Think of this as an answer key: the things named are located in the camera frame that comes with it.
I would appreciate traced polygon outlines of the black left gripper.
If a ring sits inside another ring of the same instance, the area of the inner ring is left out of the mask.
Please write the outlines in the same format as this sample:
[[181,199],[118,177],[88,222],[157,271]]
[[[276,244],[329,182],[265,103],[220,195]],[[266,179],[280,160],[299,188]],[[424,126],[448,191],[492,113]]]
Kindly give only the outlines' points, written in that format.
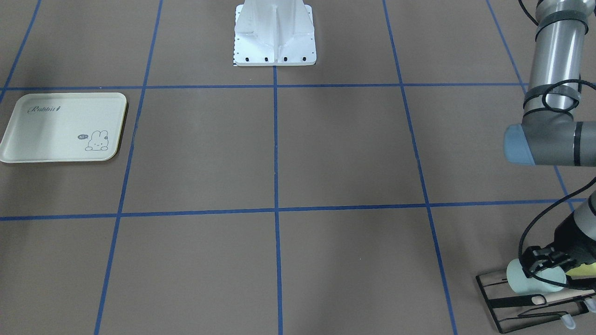
[[528,247],[520,256],[525,280],[542,278],[553,282],[567,282],[565,272],[590,265],[596,261],[596,242],[577,226],[573,214],[558,225],[553,247]]

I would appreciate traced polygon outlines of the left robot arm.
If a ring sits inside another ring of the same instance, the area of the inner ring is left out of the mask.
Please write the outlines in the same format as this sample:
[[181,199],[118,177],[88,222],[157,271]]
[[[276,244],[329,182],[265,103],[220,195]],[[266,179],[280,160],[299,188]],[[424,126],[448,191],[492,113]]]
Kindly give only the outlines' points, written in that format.
[[[580,74],[584,39],[589,32],[593,0],[541,0],[535,9],[535,50],[523,100],[521,123],[509,126],[504,135],[504,154],[514,164],[528,166],[595,165],[595,123],[576,121],[574,113],[583,88],[594,83]],[[524,248],[524,240],[547,212],[587,191],[594,180],[556,201],[534,218],[518,246],[522,274],[561,288],[587,290],[595,280],[549,280],[540,273],[548,268],[564,272],[595,263],[595,195],[590,195],[568,215],[544,248]]]

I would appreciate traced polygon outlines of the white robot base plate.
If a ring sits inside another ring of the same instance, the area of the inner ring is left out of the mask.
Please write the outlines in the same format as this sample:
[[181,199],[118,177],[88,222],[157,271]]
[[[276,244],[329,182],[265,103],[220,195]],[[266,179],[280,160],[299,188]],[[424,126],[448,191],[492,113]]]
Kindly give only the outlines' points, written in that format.
[[313,10],[302,0],[245,0],[235,15],[234,66],[317,63]]

